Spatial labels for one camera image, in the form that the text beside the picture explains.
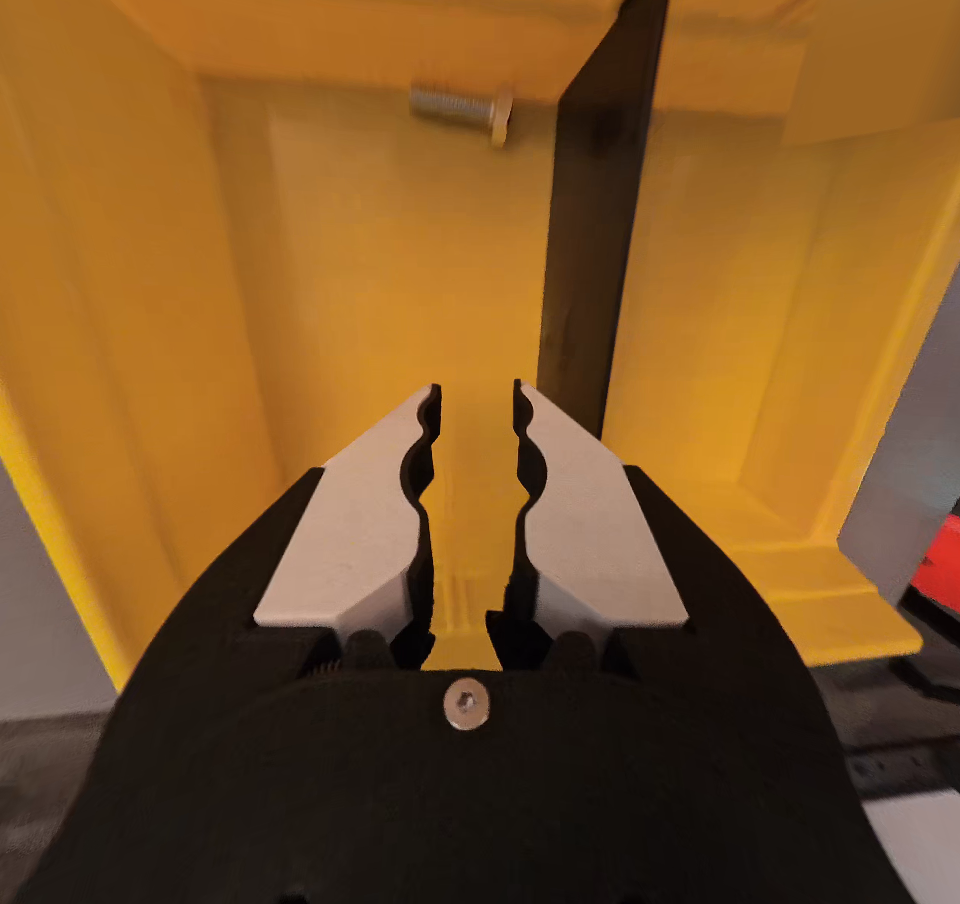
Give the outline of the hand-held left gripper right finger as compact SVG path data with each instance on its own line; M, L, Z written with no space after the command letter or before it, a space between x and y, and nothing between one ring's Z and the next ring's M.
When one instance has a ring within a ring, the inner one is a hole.
M510 577L486 630L505 671L534 671L566 634L602 657L615 632L690 621L626 465L530 382L512 387L517 479L527 494Z

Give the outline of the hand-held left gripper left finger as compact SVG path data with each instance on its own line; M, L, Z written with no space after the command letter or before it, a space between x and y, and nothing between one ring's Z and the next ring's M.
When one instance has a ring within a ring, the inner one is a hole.
M379 634L420 670L436 637L434 556L422 503L434 476L442 389L417 390L321 466L253 615L269 630L328 629L342 648Z

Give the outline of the yellow plastic bin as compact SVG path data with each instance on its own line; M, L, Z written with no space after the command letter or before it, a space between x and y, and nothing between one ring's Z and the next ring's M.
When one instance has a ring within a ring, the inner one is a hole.
M560 97L624 0L2 0L2 462L122 689L308 468L442 387L434 668L494 666ZM506 145L412 85L510 87ZM812 666L958 257L958 0L669 0L600 440Z

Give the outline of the steel hex bolt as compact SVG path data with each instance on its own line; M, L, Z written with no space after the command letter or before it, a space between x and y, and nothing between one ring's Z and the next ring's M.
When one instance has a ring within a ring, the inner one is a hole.
M498 150L506 146L514 103L510 87L500 88L493 95L420 84L412 85L409 91L410 112L415 117L480 130Z

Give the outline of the black bin divider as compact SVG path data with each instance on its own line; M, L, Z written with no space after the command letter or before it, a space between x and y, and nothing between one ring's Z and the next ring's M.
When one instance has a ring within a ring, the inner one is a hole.
M536 388L600 439L669 0L623 0L558 101Z

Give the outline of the orange traffic cone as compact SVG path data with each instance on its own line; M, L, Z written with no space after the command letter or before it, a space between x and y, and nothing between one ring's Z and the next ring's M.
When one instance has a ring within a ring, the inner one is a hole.
M946 517L927 549L911 586L924 598L959 615L959 516Z

